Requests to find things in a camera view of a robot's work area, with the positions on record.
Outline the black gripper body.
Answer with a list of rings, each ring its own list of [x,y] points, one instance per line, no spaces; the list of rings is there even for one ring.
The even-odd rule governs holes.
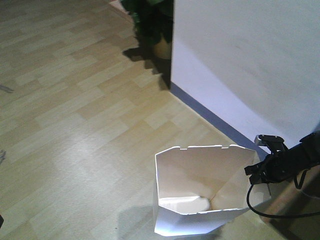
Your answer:
[[[252,185],[281,183],[296,176],[300,170],[289,151],[278,151],[268,154],[265,159],[244,168]]]

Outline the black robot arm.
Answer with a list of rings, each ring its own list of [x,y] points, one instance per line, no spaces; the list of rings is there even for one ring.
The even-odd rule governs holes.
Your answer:
[[[299,144],[288,148],[280,136],[259,134],[255,144],[270,150],[265,159],[244,168],[252,185],[280,183],[320,164],[320,132],[303,137]]]

